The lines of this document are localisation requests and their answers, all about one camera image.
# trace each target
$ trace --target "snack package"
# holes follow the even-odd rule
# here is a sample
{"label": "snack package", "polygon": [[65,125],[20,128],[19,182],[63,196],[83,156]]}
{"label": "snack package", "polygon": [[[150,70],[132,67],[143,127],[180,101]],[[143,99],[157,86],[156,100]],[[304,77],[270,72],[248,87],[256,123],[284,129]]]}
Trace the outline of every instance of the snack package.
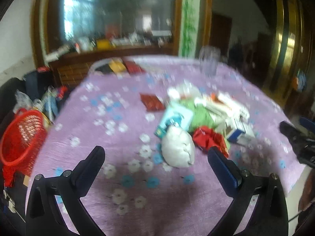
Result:
{"label": "snack package", "polygon": [[188,131],[193,116],[193,111],[172,102],[165,110],[162,120],[155,131],[155,135],[162,138],[165,136],[167,128],[171,125],[181,127],[183,130]]}

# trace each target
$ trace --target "white wall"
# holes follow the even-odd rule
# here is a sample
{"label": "white wall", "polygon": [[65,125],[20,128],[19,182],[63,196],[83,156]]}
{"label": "white wall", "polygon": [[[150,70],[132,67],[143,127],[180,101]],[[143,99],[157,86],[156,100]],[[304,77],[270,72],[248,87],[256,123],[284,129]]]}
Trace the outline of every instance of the white wall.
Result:
{"label": "white wall", "polygon": [[254,0],[212,0],[212,11],[232,18],[229,47],[239,36],[245,44],[257,40],[259,32],[270,34],[269,26]]}
{"label": "white wall", "polygon": [[14,0],[0,21],[0,85],[35,68],[30,16],[32,0]]}

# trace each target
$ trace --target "clear plastic bag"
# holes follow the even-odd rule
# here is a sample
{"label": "clear plastic bag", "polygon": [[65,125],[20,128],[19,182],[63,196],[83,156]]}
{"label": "clear plastic bag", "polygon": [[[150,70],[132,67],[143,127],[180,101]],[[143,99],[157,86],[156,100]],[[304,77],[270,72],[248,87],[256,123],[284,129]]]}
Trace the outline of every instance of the clear plastic bag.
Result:
{"label": "clear plastic bag", "polygon": [[25,108],[30,110],[33,108],[33,101],[25,93],[17,90],[15,92],[16,105],[13,108],[13,112],[16,113],[19,109]]}

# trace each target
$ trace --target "white plastic bag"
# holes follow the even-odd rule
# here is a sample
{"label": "white plastic bag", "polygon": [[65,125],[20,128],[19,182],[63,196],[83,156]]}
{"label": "white plastic bag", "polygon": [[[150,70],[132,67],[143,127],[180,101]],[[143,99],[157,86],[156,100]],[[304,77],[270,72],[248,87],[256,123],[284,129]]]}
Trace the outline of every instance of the white plastic bag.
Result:
{"label": "white plastic bag", "polygon": [[30,110],[33,108],[33,101],[25,93],[17,90],[15,92],[16,105],[13,108],[13,112],[16,113],[19,109],[25,108]]}
{"label": "white plastic bag", "polygon": [[195,162],[192,137],[182,128],[170,126],[162,138],[162,155],[172,167],[187,168]]}

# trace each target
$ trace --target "floor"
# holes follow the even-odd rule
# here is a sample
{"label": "floor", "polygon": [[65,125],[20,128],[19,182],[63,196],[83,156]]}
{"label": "floor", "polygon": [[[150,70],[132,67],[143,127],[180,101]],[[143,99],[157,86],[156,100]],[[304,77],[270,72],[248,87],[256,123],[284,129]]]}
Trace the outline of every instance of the floor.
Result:
{"label": "floor", "polygon": [[[303,133],[306,133],[305,128],[300,126],[298,120],[299,120],[298,116],[291,118],[291,122],[295,125],[295,127],[299,129],[300,131],[302,131]],[[298,213],[299,200],[304,189],[305,181],[310,171],[311,171],[311,168],[306,166],[301,177],[292,188],[291,192],[289,193],[289,196],[286,198],[289,219],[291,219]],[[292,236],[294,234],[296,225],[297,225],[297,218],[295,218],[289,223],[289,236]]]}

